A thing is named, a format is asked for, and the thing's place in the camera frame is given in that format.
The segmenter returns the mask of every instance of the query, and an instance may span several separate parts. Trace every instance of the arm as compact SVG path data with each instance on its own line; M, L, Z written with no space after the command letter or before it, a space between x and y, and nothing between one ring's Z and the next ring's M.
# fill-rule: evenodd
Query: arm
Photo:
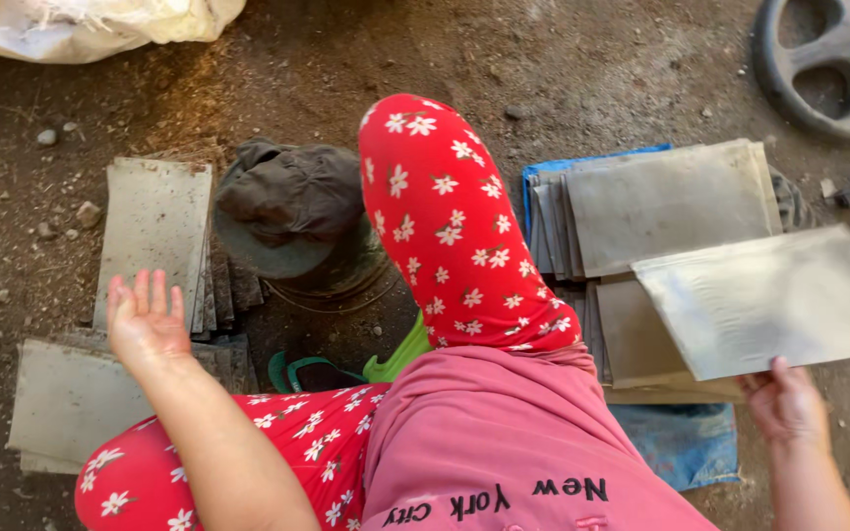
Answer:
M775 531L850 531L850 498L832 458L828 415L805 368L773 359L741 380L770 452Z
M271 441L195 361L183 325L182 292L166 314L165 273L137 274L133 290L111 280L113 352L146 393L176 445L195 506L212 531L314 530L307 495Z

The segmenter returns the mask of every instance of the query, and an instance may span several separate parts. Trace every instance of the leg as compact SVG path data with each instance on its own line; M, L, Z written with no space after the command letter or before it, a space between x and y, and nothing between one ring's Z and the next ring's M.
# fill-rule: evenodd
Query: leg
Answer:
M363 450L388 388L234 397L287 459L323 529L359 523ZM77 478L77 516L92 531L204 531L188 481L154 416L94 453Z
M436 347L554 351L581 339L543 284L497 167L455 110L397 94L360 126L366 210Z

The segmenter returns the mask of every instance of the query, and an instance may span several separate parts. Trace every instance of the cable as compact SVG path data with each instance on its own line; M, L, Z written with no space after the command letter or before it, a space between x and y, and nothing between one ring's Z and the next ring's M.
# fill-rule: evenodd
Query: cable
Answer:
M373 296L370 300L367 300L366 302L363 302L362 304L360 304L358 306L353 306L352 308L347 308L346 310L314 310L313 308L308 308L307 306L304 306L303 304L300 304L298 302L294 302L293 300L290 300L287 296L280 293L280 291L276 287L274 287L273 284L267 282L265 279L262 279L261 282L265 283L265 285L267 286L267 289L269 289L271 291L271 293L279 296L281 300L284 300L288 304L292 304L293 306L301 308L302 310L307 310L308 312L314 312L315 314L346 314L348 312L355 312L356 310L359 310L361 308L366 308L367 306L369 306L370 304L372 304L376 300L380 299L383 295L392 291L392 288L394 288L395 285L398 284L398 279L400 279L400 278L402 278L401 275L396 276L395 280L392 281L392 284L389 284L389 286L386 287L383 290L383 293L380 293L379 295Z

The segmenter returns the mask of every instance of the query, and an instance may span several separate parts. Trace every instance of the dirt floor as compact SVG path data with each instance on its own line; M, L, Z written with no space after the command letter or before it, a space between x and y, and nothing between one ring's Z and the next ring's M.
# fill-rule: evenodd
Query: dirt floor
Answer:
M748 67L757 6L251 0L215 43L146 46L83 66L0 59L0 529L81 528L74 479L23 477L17 455L4 447L16 342L90 319L102 227L82 230L74 211L85 200L106 205L104 167L112 157L209 138L230 155L256 131L285 144L356 148L365 109L411 91L466 116L496 154L516 204L528 163L748 137L768 140L771 163L830 222L819 181L850 182L850 147L797 131L763 99ZM505 117L508 105L523 117ZM61 131L68 121L77 131ZM36 144L46 127L59 130L54 147ZM42 222L58 237L35 235ZM65 236L69 229L80 236ZM247 328L258 354L309 352L358 369L365 357L390 353L414 315L401 286L342 320L308 319L273 297ZM259 360L263 378L265 364ZM815 374L832 407L835 456L850 490L850 362ZM738 427L744 481L687 496L723 529L762 529L772 515L766 456L743 408Z

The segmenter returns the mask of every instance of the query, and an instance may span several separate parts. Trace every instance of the small stone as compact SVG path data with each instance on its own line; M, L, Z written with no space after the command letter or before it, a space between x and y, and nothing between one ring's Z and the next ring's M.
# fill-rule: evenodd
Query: small stone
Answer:
M84 229L93 229L100 223L102 214L103 211L100 210L100 207L90 201L84 201L84 204L80 205L80 208L77 209L75 216Z
M38 144L53 146L58 143L58 133L54 129L44 129L38 133Z
M51 230L51 226L48 225L47 221L39 223L36 228L36 232L38 233L38 237L42 240L53 240L58 237L58 233Z
M503 114L511 120L522 120L527 117L527 111L520 105L508 105L503 108Z

